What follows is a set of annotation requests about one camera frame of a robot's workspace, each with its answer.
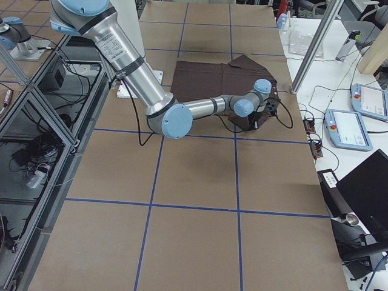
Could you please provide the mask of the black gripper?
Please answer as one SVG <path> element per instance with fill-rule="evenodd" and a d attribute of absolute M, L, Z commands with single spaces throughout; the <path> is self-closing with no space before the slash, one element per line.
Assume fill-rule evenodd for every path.
<path fill-rule="evenodd" d="M 269 97 L 266 101 L 263 110 L 256 110 L 249 115 L 249 130 L 259 129 L 270 117 L 277 114 L 279 98 Z"/>

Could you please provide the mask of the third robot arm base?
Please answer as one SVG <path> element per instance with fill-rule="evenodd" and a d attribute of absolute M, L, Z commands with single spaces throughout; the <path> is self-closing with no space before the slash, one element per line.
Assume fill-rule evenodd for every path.
<path fill-rule="evenodd" d="M 20 61 L 37 61 L 44 52 L 38 49 L 38 41 L 16 16 L 1 18 L 1 44 L 13 59 Z"/>

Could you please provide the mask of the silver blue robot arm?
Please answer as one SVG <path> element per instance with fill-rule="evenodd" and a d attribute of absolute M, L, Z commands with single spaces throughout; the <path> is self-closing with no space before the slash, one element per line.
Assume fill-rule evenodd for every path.
<path fill-rule="evenodd" d="M 52 29 L 93 41 L 112 66 L 116 76 L 143 102 L 148 127 L 170 139 L 190 131 L 195 119 L 218 113 L 245 118 L 253 113 L 275 113 L 280 100 L 270 97 L 272 85 L 255 81 L 245 95 L 221 95 L 180 103 L 166 92 L 152 69 L 118 24 L 118 13 L 110 1 L 51 1 Z"/>

